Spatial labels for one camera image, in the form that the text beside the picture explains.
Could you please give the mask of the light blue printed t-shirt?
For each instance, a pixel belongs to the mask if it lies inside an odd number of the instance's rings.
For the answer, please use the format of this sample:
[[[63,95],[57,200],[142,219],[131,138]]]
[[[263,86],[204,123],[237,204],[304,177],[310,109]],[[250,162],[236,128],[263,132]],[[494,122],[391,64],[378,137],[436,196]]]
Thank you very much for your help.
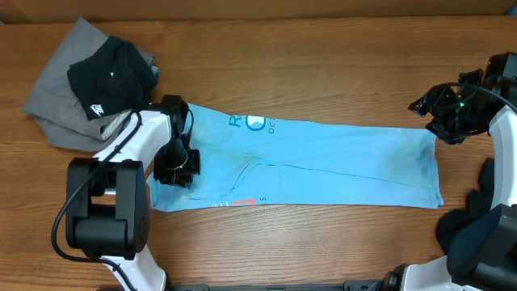
[[[200,173],[189,188],[148,179],[156,210],[443,204],[435,136],[425,129],[231,116],[197,105],[191,112]]]

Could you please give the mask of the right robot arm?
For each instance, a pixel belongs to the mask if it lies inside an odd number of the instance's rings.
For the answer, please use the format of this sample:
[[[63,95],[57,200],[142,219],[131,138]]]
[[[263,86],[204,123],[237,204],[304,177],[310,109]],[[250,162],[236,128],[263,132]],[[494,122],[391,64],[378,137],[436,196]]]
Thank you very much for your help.
[[[433,86],[409,110],[431,114],[426,128],[449,145],[487,133],[479,188],[464,209],[443,215],[435,236],[443,257],[402,264],[378,281],[346,281],[345,290],[514,290],[516,288],[516,55],[493,55],[485,69]]]

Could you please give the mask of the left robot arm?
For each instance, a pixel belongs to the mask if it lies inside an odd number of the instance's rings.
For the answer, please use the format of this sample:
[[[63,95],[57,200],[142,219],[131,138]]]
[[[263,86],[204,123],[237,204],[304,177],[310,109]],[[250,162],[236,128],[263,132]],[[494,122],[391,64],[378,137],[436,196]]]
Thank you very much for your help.
[[[120,135],[92,158],[68,166],[66,202],[51,232],[54,251],[60,224],[80,261],[106,266],[123,290],[168,290],[170,278],[147,246],[149,202],[145,172],[164,185],[188,188],[200,173],[200,152],[190,147],[194,116],[178,95],[163,95],[131,111]]]

